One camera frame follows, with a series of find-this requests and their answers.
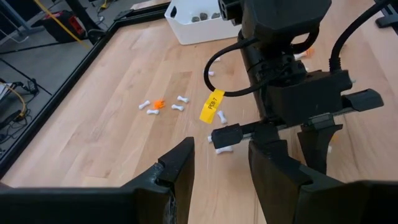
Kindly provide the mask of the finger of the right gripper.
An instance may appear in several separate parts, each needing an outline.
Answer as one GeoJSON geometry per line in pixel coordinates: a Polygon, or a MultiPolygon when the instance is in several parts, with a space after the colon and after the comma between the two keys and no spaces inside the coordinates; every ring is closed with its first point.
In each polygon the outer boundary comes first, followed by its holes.
{"type": "Polygon", "coordinates": [[[252,134],[252,140],[256,142],[274,142],[279,139],[279,133],[275,127],[256,127],[252,134]]]}
{"type": "Polygon", "coordinates": [[[302,131],[297,133],[297,136],[309,168],[326,174],[329,143],[333,135],[341,129],[341,124],[320,129],[313,126],[301,126],[302,131]]]}

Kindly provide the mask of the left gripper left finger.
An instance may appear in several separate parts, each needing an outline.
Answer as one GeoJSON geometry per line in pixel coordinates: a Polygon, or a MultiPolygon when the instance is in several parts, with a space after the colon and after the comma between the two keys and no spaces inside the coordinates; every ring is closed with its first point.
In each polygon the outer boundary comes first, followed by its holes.
{"type": "Polygon", "coordinates": [[[120,187],[1,185],[1,223],[187,223],[195,142],[185,138],[120,187]]]}

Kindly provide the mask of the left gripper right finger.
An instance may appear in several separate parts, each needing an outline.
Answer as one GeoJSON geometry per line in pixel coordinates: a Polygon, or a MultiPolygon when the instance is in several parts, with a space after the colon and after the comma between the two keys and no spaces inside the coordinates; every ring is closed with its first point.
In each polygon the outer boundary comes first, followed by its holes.
{"type": "Polygon", "coordinates": [[[285,140],[249,143],[252,181],[267,223],[397,223],[397,182],[343,183],[291,158],[285,140]]]}

